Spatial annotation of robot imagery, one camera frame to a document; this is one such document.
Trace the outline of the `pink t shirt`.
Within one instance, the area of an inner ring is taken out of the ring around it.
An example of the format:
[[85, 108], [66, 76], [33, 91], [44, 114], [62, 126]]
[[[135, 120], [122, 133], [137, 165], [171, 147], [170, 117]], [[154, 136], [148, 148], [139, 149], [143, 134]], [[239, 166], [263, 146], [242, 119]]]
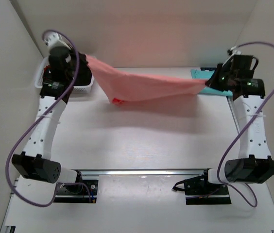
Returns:
[[115, 105], [178, 95], [197, 95], [206, 87], [206, 79], [134, 74], [120, 71], [92, 56], [86, 57], [95, 81], [109, 102]]

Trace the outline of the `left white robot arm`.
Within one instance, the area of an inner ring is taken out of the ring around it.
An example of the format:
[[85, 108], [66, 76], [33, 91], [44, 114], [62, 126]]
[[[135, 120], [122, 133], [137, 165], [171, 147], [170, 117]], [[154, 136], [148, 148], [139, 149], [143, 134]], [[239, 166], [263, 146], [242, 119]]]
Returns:
[[72, 81], [76, 65], [80, 64], [78, 78], [89, 83], [92, 73], [86, 56], [76, 57], [72, 49], [58, 46], [50, 50], [49, 67], [46, 68], [40, 91], [36, 119], [39, 123], [31, 129], [31, 135], [21, 154], [12, 156], [12, 164], [25, 179], [47, 183], [75, 183], [76, 170], [67, 169], [51, 160], [51, 147], [61, 114], [73, 91]]

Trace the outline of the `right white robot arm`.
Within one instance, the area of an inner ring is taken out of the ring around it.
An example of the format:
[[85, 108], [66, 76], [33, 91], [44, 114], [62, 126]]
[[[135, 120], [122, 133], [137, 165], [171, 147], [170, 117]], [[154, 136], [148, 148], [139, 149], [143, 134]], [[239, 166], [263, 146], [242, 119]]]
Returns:
[[264, 183], [274, 175], [274, 159], [267, 144], [263, 104], [265, 87], [255, 79], [258, 59], [252, 55], [232, 54], [218, 64], [207, 87], [233, 93], [240, 151], [237, 159], [221, 159], [218, 168], [207, 169], [201, 176], [177, 182], [172, 188], [188, 195], [206, 196], [220, 192], [232, 183]]

